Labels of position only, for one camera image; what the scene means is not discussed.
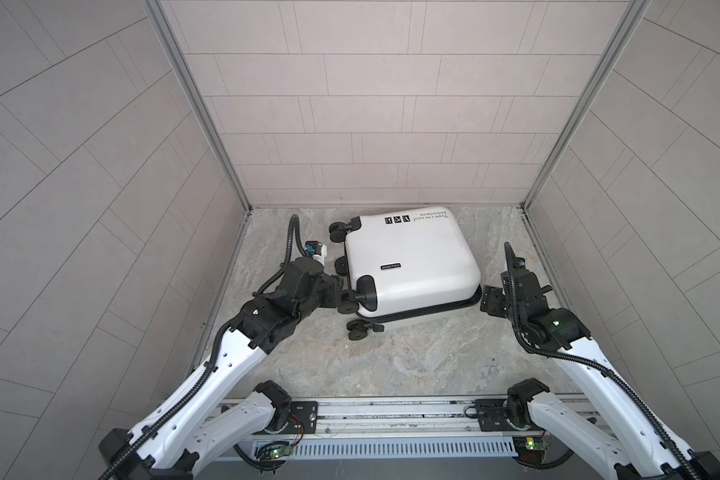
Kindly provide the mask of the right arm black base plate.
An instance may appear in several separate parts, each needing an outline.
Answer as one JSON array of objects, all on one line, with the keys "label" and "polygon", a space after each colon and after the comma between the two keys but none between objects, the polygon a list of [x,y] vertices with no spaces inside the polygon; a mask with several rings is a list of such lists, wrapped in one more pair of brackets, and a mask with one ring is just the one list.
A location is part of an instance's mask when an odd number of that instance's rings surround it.
[{"label": "right arm black base plate", "polygon": [[481,432],[520,432],[533,426],[531,420],[514,411],[506,399],[478,399],[472,409]]}]

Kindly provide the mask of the black and white suitcase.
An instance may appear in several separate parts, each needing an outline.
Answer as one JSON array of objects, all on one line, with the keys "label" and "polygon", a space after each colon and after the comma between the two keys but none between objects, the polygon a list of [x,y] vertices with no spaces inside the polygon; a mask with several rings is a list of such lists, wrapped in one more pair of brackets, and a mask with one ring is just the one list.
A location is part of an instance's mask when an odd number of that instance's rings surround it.
[{"label": "black and white suitcase", "polygon": [[445,206],[333,222],[329,237],[344,247],[334,262],[348,281],[337,310],[355,316],[346,324],[351,341],[438,319],[481,300],[481,270]]}]

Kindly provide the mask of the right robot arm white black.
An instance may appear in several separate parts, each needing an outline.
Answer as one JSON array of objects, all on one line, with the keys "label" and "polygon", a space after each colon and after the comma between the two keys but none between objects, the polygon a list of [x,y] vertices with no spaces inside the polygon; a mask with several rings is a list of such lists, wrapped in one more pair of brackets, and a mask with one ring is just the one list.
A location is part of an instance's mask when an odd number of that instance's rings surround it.
[{"label": "right robot arm white black", "polygon": [[610,428],[603,432],[567,407],[540,380],[523,380],[507,391],[506,421],[538,428],[560,440],[604,479],[720,479],[720,460],[696,451],[673,432],[612,368],[585,324],[566,308],[552,309],[547,293],[511,244],[499,287],[483,292],[481,311],[506,318],[519,346],[551,359],[575,381]]}]

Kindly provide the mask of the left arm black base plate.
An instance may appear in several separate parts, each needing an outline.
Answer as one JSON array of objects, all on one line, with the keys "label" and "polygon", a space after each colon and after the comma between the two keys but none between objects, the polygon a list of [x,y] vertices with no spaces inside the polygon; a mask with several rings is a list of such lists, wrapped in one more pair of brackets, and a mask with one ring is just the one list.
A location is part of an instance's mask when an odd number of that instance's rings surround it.
[{"label": "left arm black base plate", "polygon": [[318,419],[317,401],[294,401],[289,410],[281,435],[314,434]]}]

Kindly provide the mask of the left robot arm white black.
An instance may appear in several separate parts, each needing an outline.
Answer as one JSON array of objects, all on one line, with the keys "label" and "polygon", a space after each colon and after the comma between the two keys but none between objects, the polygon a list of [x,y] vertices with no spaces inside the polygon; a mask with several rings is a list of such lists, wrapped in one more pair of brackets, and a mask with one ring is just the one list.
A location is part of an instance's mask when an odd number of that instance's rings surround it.
[{"label": "left robot arm white black", "polygon": [[161,405],[99,444],[104,479],[191,479],[246,437],[288,422],[292,398],[266,381],[237,406],[213,414],[225,395],[318,308],[334,309],[344,280],[299,257],[283,267],[270,293],[246,302],[218,330],[210,355]]}]

